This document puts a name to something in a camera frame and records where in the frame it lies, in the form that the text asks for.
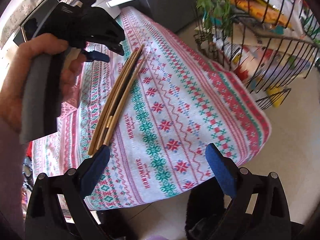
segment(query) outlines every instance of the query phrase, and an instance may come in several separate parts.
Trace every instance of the tile floor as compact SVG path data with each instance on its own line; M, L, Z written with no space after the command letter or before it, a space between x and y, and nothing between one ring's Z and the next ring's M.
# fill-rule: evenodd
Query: tile floor
M179 36L196 49L191 25ZM320 200L320 75L313 69L306 80L296 79L279 108L265 110L272 133L261 152L245 164L252 173L278 173L286 193L291 220L304 223ZM189 192L133 208L124 217L141 240L161 235L185 239L184 223ZM255 201L248 208L252 212Z

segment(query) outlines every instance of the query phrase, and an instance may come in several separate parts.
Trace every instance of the yellow package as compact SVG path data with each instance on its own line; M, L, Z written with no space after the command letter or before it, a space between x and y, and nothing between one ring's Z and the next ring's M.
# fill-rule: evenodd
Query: yellow package
M230 0L230 3L232 5L236 4L235 0ZM263 6L262 4L253 0L250 0L249 2L247 0L237 0L236 6L245 12L248 12L248 7L250 6L249 14L259 21L263 20L263 16L266 11L266 6ZM279 11L268 6L267 14L264 19L264 22L270 23L270 24L276 24L278 17L279 17ZM287 17L284 16L283 14L280 14L278 24L285 27L287 22L288 22Z

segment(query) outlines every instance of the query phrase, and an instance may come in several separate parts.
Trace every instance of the patterned tablecloth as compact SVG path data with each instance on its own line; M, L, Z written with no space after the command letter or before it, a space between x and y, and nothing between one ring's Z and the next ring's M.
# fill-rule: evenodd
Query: patterned tablecloth
M238 78L207 62L176 35L134 8L117 18L124 29L124 57L105 46L110 63L86 63L80 106L59 131L34 141L33 168L63 174L88 158L87 150L108 94L125 60L145 44L144 63L110 146L110 162L85 202L92 210L131 207L175 196L213 176L204 157L215 143L237 165L252 159L271 126Z

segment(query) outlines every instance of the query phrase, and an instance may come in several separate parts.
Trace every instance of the wire basket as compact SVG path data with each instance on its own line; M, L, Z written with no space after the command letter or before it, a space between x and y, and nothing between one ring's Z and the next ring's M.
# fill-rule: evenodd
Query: wire basket
M198 50L233 71L262 109L279 106L318 59L320 25L304 0L230 1L229 35L221 19L193 7Z

